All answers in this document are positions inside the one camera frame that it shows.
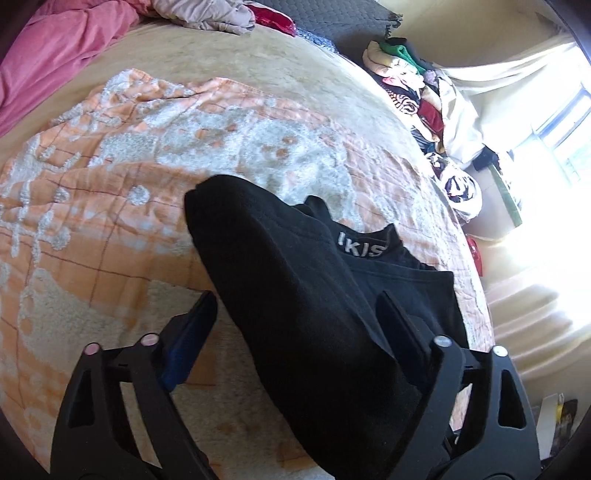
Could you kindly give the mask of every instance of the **bedroom wall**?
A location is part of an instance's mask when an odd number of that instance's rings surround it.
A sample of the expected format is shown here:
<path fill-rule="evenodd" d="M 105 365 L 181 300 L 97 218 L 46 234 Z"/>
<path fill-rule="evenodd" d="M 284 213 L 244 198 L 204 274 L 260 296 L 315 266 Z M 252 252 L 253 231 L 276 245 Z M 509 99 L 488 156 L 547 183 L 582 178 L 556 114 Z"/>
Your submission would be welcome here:
<path fill-rule="evenodd" d="M 400 36 L 446 67 L 505 60 L 556 33 L 549 21 L 518 11 L 518 0 L 379 0 L 403 14 Z"/>

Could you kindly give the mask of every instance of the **pink blanket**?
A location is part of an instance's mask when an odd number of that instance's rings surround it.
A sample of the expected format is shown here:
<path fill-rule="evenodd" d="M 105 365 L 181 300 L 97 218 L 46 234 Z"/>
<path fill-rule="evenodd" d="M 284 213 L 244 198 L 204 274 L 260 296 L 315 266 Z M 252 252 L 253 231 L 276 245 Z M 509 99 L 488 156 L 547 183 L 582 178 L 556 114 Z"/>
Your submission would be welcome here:
<path fill-rule="evenodd" d="M 147 0 L 49 0 L 0 64 L 0 137 L 147 13 Z"/>

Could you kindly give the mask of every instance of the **white fabric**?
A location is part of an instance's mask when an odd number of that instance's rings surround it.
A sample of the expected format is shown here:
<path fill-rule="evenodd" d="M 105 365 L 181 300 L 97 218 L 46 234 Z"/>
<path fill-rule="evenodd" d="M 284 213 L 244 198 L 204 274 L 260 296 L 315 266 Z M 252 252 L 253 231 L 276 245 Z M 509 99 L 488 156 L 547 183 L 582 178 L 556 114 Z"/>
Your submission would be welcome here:
<path fill-rule="evenodd" d="M 460 168 L 466 168 L 484 148 L 478 130 L 478 113 L 452 80 L 443 72 L 439 75 L 439 96 L 443 117 L 443 145 L 449 157 Z"/>
<path fill-rule="evenodd" d="M 443 69 L 479 116 L 484 143 L 509 151 L 568 100 L 580 80 L 566 55 L 576 49 L 568 34 L 557 35 L 505 62 Z"/>
<path fill-rule="evenodd" d="M 163 18 L 198 30 L 219 30 L 241 35 L 255 24 L 254 13 L 238 0 L 153 0 Z"/>

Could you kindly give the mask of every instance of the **clamp jaw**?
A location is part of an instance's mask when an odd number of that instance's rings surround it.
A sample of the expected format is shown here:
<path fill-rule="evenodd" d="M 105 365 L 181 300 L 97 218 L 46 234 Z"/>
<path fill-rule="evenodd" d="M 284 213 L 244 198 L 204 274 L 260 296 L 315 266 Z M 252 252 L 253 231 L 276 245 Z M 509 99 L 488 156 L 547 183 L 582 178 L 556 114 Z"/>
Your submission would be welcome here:
<path fill-rule="evenodd" d="M 387 480 L 534 480 L 541 464 L 535 421 L 507 350 L 461 348 L 447 336 L 424 340 L 414 322 L 393 314 L 384 292 L 376 313 L 406 379 L 423 397 L 391 458 Z M 456 395 L 471 385 L 464 426 L 452 432 Z"/>
<path fill-rule="evenodd" d="M 217 480 L 169 393 L 184 382 L 217 315 L 204 292 L 160 334 L 103 350 L 86 345 L 62 401 L 51 447 L 51 477 L 59 480 Z M 161 468 L 144 462 L 134 440 L 120 382 L 130 382 Z"/>
<path fill-rule="evenodd" d="M 463 349 L 447 336 L 427 342 L 415 320 L 383 293 L 376 315 L 407 377 L 422 393 L 384 480 L 534 480 L 540 459 L 534 419 L 517 372 L 501 346 Z M 217 302 L 205 292 L 162 332 L 103 350 L 90 343 L 76 365 L 57 419 L 51 477 L 58 480 L 217 480 L 169 393 L 184 382 L 211 331 Z M 138 452 L 120 382 L 135 389 L 161 468 Z M 452 432 L 456 395 L 472 386 L 464 427 Z"/>

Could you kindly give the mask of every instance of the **fabric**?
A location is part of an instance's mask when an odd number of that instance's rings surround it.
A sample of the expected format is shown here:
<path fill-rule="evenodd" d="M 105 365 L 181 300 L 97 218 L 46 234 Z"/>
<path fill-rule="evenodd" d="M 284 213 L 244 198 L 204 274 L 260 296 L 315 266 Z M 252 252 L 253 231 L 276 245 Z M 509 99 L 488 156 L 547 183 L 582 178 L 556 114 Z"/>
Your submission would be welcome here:
<path fill-rule="evenodd" d="M 413 65 L 412 62 L 402 57 L 385 53 L 376 41 L 372 40 L 369 42 L 366 51 L 369 59 L 374 63 L 384 65 L 385 67 L 399 67 L 403 71 L 413 74 L 418 73 L 416 65 Z"/>
<path fill-rule="evenodd" d="M 443 72 L 439 75 L 441 115 L 445 119 L 443 144 L 449 157 L 462 169 L 470 166 L 484 148 L 478 113 L 452 80 Z"/>
<path fill-rule="evenodd" d="M 418 103 L 404 93 L 389 93 L 397 110 L 407 115 L 418 113 Z"/>
<path fill-rule="evenodd" d="M 244 4 L 255 14 L 255 22 L 257 24 L 273 28 L 292 37 L 297 35 L 296 25 L 287 15 L 257 2 L 247 1 Z"/>
<path fill-rule="evenodd" d="M 479 155 L 472 161 L 472 166 L 476 171 L 481 171 L 487 168 L 489 165 L 494 165 L 499 168 L 499 155 L 493 152 L 490 148 L 485 146 Z"/>
<path fill-rule="evenodd" d="M 365 67 L 374 72 L 376 75 L 380 75 L 381 77 L 389 77 L 392 74 L 395 74 L 395 72 L 399 72 L 400 70 L 394 70 L 392 67 L 386 67 L 384 65 L 381 65 L 379 63 L 375 63 L 374 61 L 371 61 L 369 59 L 369 55 L 368 55 L 368 51 L 364 50 L 363 51 L 363 56 L 362 56 L 362 60 L 363 60 L 363 65 L 365 65 Z"/>
<path fill-rule="evenodd" d="M 517 147 L 568 103 L 581 78 L 589 77 L 577 65 L 588 62 L 574 38 L 560 34 L 503 62 L 443 72 L 473 103 L 484 143 L 502 152 Z M 547 95 L 548 85 L 560 88 Z"/>
<path fill-rule="evenodd" d="M 47 120 L 81 102 L 99 83 L 134 65 L 176 81 L 232 78 L 275 96 L 290 98 L 322 114 L 339 118 L 347 128 L 419 170 L 422 155 L 402 122 L 392 115 L 388 95 L 356 65 L 327 55 L 303 38 L 292 38 L 256 25 L 248 36 L 225 35 L 176 25 L 149 23 L 130 31 L 101 57 L 62 87 L 36 112 L 0 138 L 0 167 Z M 346 112 L 343 98 L 348 99 Z"/>
<path fill-rule="evenodd" d="M 357 65 L 370 40 L 382 38 L 387 25 L 400 26 L 394 14 L 375 0 L 264 0 L 261 3 L 288 15 L 295 24 L 329 39 Z"/>
<path fill-rule="evenodd" d="M 414 103 L 417 104 L 418 107 L 418 103 L 420 101 L 417 92 L 415 92 L 414 90 L 410 90 L 406 87 L 401 87 L 401 86 L 397 86 L 397 85 L 390 85 L 388 82 L 384 82 L 387 85 L 387 91 L 391 92 L 391 93 L 396 93 L 397 95 L 403 95 L 406 96 L 408 98 L 410 98 Z"/>
<path fill-rule="evenodd" d="M 408 53 L 408 50 L 404 45 L 390 45 L 385 41 L 381 41 L 379 43 L 379 48 L 389 55 L 393 55 L 395 57 L 399 57 L 403 60 L 406 60 L 407 62 L 409 62 L 410 65 L 415 67 L 421 75 L 427 70 L 421 67 L 419 64 L 417 64 L 416 61 L 414 61 L 412 55 Z"/>
<path fill-rule="evenodd" d="M 432 70 L 426 70 L 423 73 L 423 80 L 433 89 L 437 95 L 439 95 L 439 78 L 437 77 L 436 72 Z"/>
<path fill-rule="evenodd" d="M 255 14 L 239 1 L 152 0 L 163 18 L 187 28 L 241 35 L 255 24 Z"/>
<path fill-rule="evenodd" d="M 429 86 L 425 85 L 421 89 L 421 99 L 429 102 L 431 105 L 435 107 L 435 110 L 441 112 L 441 99 L 439 95 L 435 93 L 435 91 Z"/>
<path fill-rule="evenodd" d="M 34 17 L 0 64 L 0 137 L 137 21 L 122 0 Z"/>
<path fill-rule="evenodd" d="M 427 140 L 424 136 L 421 135 L 421 132 L 416 128 L 411 130 L 411 133 L 414 139 L 417 141 L 418 146 L 421 148 L 421 151 L 426 155 L 428 153 L 435 153 L 435 143 Z"/>
<path fill-rule="evenodd" d="M 324 48 L 325 50 L 331 51 L 332 53 L 338 53 L 335 44 L 328 38 L 314 35 L 312 32 L 308 32 L 300 27 L 295 28 L 295 32 L 298 37 L 305 38 L 307 41 L 312 42 L 314 45 Z"/>
<path fill-rule="evenodd" d="M 438 112 L 429 102 L 421 100 L 417 113 L 425 125 L 429 127 L 429 130 L 439 138 L 443 136 L 444 125 L 443 119 L 441 118 L 441 112 Z"/>
<path fill-rule="evenodd" d="M 109 0 L 45 0 L 28 24 L 35 23 L 48 15 L 57 15 L 70 10 L 86 10 L 104 4 Z M 153 17 L 152 0 L 124 0 L 135 8 L 137 13 Z"/>
<path fill-rule="evenodd" d="M 477 217 L 482 209 L 482 191 L 478 182 L 438 153 L 429 153 L 425 157 L 460 221 L 467 223 Z"/>
<path fill-rule="evenodd" d="M 268 59 L 249 57 L 268 45 L 278 46 Z M 197 80 L 172 83 L 137 70 L 109 79 L 130 51 L 135 64 Z M 220 65 L 222 57 L 239 60 Z M 489 348 L 486 304 L 457 220 L 423 172 L 416 144 L 405 144 L 406 135 L 414 140 L 391 115 L 387 95 L 348 65 L 258 25 L 242 37 L 147 25 L 0 140 L 5 154 L 21 135 L 33 135 L 0 173 L 0 406 L 43 465 L 83 346 L 131 345 L 213 288 L 191 245 L 182 198 L 216 173 L 251 179 L 289 203 L 324 197 L 333 218 L 358 231 L 395 222 L 413 256 L 454 272 L 470 345 Z M 318 71 L 313 81 L 310 71 Z M 203 83 L 220 74 L 250 79 L 257 89 L 220 78 Z M 280 83 L 283 77 L 289 82 Z M 104 80 L 106 87 L 96 87 Z M 356 132 L 261 92 L 280 88 Z M 346 111 L 343 89 L 351 97 Z M 74 105 L 80 95 L 88 98 Z M 58 119 L 48 124 L 52 112 Z M 368 128 L 375 132 L 365 134 Z M 390 137 L 391 150 L 381 144 Z M 220 476 L 241 479 L 246 470 L 262 480 L 328 478 L 270 402 L 224 308 L 188 382 L 175 390 L 175 405 Z M 133 408 L 130 416 L 141 424 Z M 156 461 L 145 437 L 139 448 Z"/>
<path fill-rule="evenodd" d="M 35 14 L 43 0 L 21 0 L 19 2 L 4 2 L 0 17 L 0 64 L 6 53 Z"/>
<path fill-rule="evenodd" d="M 402 86 L 403 88 L 412 91 L 413 96 L 418 100 L 421 89 L 425 87 L 423 78 L 420 75 L 409 74 L 407 72 L 397 73 L 395 71 L 396 69 L 392 70 L 394 70 L 392 75 L 383 78 L 382 83 L 393 86 Z"/>
<path fill-rule="evenodd" d="M 418 66 L 424 68 L 425 70 L 435 70 L 435 67 L 433 66 L 432 63 L 429 63 L 425 60 L 423 60 L 416 52 L 416 50 L 414 49 L 413 45 L 404 37 L 389 37 L 388 35 L 386 35 L 386 38 L 384 40 L 388 45 L 392 45 L 392 46 L 398 46 L 398 45 L 402 45 L 406 48 L 408 54 L 411 56 L 411 58 L 413 59 L 414 63 L 416 63 Z"/>
<path fill-rule="evenodd" d="M 467 347 L 453 274 L 416 260 L 392 225 L 361 234 L 332 222 L 318 197 L 295 209 L 217 176 L 184 205 L 199 257 L 303 448 L 337 478 L 383 478 L 418 395 L 376 318 L 378 296 L 389 292 L 401 309 L 392 314 L 409 315 L 425 342 L 447 333 Z"/>

